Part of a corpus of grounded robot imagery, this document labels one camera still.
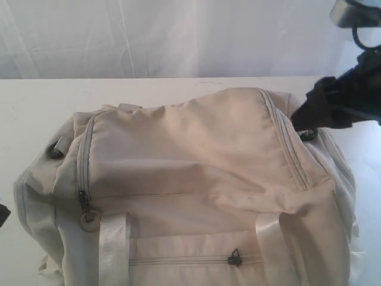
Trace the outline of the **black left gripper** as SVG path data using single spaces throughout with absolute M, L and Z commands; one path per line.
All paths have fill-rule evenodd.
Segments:
M 0 205 L 0 227 L 4 225 L 4 223 L 9 218 L 10 214 L 11 214 L 11 210 L 7 206 L 1 204 Z

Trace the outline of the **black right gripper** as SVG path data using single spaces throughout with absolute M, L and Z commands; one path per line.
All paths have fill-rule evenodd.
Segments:
M 292 115 L 297 132 L 314 128 L 344 129 L 353 123 L 380 123 L 380 51 L 364 51 L 358 64 L 339 77 L 324 77 Z

